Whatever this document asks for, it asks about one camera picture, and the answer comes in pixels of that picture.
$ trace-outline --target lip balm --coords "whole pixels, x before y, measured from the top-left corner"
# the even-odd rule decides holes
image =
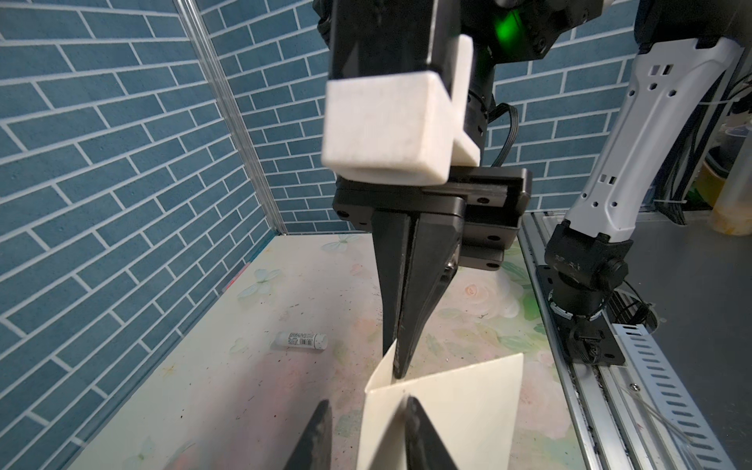
[[[288,333],[279,332],[274,344],[281,347],[307,347],[326,349],[329,339],[322,333]]]

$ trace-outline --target label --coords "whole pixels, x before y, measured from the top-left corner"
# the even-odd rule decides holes
[[[313,346],[314,336],[314,333],[290,333],[287,343],[290,346]]]

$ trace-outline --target yellow container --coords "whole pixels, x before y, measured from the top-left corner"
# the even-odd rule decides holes
[[[702,162],[702,167],[695,180],[695,188],[697,188],[697,192],[700,193],[702,199],[711,207],[715,206],[724,183],[726,183],[726,180],[718,176],[707,162]]]
[[[741,146],[708,222],[716,232],[752,234],[752,132]]]

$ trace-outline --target blue brick wallpaper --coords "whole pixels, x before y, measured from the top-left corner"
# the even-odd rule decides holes
[[[348,230],[331,211],[334,175],[320,163],[329,52],[311,3],[198,3],[287,229]],[[565,33],[543,60],[496,67],[496,101],[520,111],[506,164],[535,175],[531,211],[568,208],[590,174],[629,82],[637,3]],[[507,133],[508,118],[491,125],[485,165]]]
[[[171,0],[0,3],[0,468],[61,468],[273,236]]]
[[[291,233],[350,230],[321,165],[329,51],[311,2],[198,0],[204,24]]]

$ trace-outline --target table surface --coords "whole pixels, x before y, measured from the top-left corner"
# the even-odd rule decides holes
[[[407,378],[524,353],[509,468],[584,468],[517,242],[502,267],[459,269]],[[276,347],[280,331],[326,333],[329,346]],[[363,388],[380,358],[371,236],[278,236],[70,468],[282,468],[324,398],[332,468],[354,468]]]

